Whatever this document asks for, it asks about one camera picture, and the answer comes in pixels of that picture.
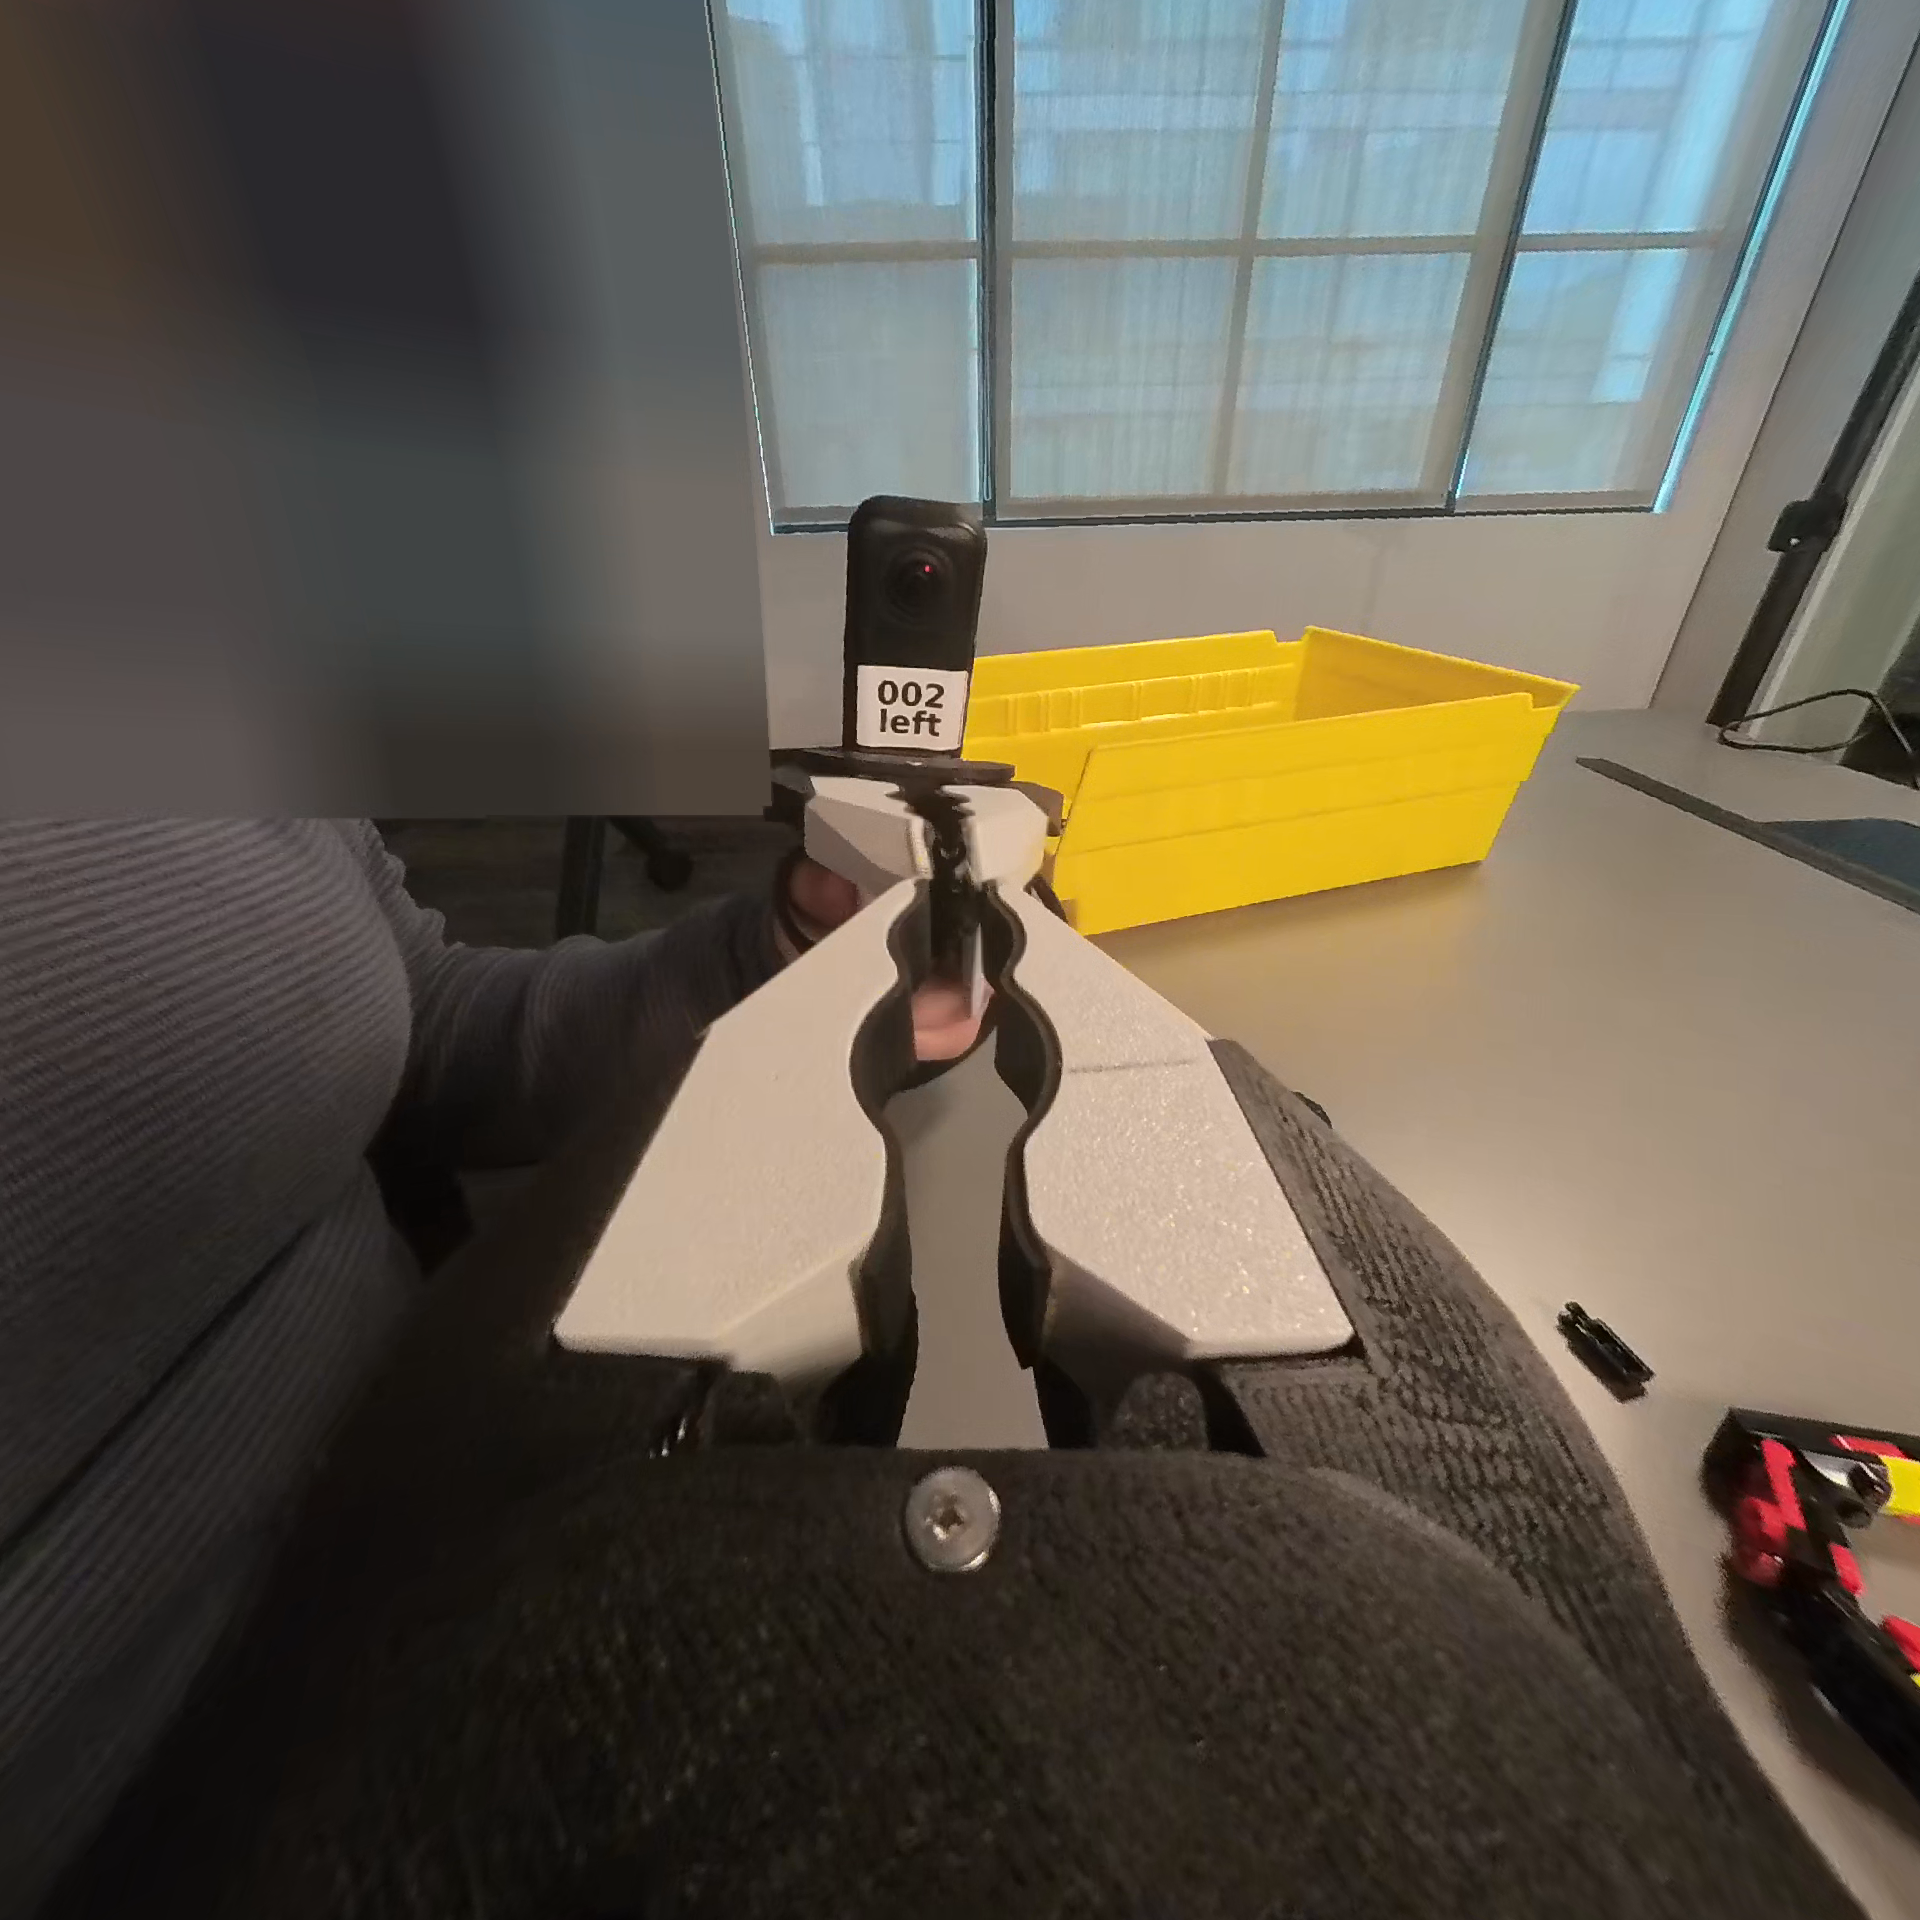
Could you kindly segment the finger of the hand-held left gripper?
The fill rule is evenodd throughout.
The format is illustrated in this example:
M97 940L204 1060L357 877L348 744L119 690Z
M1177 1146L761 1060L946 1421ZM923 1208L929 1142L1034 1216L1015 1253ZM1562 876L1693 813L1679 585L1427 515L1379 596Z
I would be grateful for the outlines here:
M803 852L841 880L931 880L929 824L888 781L815 780Z
M961 785L968 867L976 888L1025 889L1049 851L1049 813L1015 785Z

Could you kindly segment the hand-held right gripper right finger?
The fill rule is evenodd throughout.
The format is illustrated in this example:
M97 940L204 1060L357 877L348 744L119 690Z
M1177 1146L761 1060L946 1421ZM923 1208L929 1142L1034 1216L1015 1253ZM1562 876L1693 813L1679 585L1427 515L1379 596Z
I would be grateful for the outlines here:
M1323 1361L1354 1321L1200 1021L1031 893L981 907L1005 1155L1000 1309L1056 1450L1141 1379Z

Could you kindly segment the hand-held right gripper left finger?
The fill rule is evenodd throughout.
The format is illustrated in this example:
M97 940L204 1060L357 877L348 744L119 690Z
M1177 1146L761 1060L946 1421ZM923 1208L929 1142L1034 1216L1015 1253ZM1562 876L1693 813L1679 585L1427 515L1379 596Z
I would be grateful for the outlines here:
M713 1021L554 1325L567 1354L765 1376L892 1448L919 1357L883 1116L919 1067L929 883L900 880Z

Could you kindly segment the red yellow toy brick arm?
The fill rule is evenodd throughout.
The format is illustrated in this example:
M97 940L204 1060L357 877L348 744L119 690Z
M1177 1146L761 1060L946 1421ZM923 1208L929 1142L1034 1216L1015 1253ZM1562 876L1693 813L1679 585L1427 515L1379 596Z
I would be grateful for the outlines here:
M1919 1794L1919 1622L1875 1612L1856 1553L1879 1522L1919 1522L1916 1434L1729 1409L1701 1480L1729 1571L1831 1715Z

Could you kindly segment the person's left forearm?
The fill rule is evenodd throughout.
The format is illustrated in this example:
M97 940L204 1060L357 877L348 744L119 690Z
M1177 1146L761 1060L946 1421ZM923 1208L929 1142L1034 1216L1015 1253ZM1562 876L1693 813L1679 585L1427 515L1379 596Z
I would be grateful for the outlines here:
M619 1090L683 1067L793 954L769 885L624 941L540 950L453 941L392 858L375 893L412 995L387 1139L451 1173L547 1161Z

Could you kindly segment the person's left hand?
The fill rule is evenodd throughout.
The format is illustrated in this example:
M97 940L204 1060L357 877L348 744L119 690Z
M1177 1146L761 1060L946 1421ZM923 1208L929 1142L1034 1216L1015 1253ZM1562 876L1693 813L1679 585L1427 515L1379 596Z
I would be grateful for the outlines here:
M793 928L809 941L850 921L861 907L857 888L800 852L784 880L784 905ZM963 979L925 977L912 995L911 1016L922 1065L951 1065L979 1040L985 1001Z

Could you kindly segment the yellow plastic bin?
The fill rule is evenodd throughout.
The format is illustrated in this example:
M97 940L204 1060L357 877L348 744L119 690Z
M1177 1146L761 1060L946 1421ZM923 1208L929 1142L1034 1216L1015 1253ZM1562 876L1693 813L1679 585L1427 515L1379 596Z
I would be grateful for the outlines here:
M1345 632L976 662L968 752L1061 797L1103 934L1482 865L1577 686Z

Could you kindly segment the large window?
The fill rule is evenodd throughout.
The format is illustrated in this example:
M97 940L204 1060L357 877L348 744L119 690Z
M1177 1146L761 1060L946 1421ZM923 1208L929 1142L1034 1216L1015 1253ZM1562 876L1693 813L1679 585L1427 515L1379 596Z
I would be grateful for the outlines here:
M711 5L772 525L1657 512L1852 5Z

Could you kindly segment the black toy brick wedge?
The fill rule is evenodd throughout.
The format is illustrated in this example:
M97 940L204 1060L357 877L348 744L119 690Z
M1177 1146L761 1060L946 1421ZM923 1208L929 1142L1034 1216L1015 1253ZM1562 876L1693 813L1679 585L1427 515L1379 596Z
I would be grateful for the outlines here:
M1571 1355L1618 1402L1634 1402L1649 1393L1651 1365L1581 1304L1564 1304L1554 1325Z

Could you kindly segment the person's grey sweater torso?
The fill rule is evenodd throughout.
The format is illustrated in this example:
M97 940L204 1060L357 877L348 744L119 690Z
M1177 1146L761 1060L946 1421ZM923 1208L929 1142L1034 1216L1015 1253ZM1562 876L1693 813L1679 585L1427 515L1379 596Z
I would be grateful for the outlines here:
M245 1613L416 1292L355 824L5 824L5 1916Z

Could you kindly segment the black light stand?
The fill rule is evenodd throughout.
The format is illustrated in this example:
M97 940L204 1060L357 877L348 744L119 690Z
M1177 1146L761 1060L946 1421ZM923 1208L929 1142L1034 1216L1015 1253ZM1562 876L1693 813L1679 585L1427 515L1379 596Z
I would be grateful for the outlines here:
M1785 504L1767 536L1775 570L1712 700L1712 726L1738 724L1757 710L1762 683L1841 536L1868 459L1914 379L1916 361L1919 281L1911 281L1816 488Z

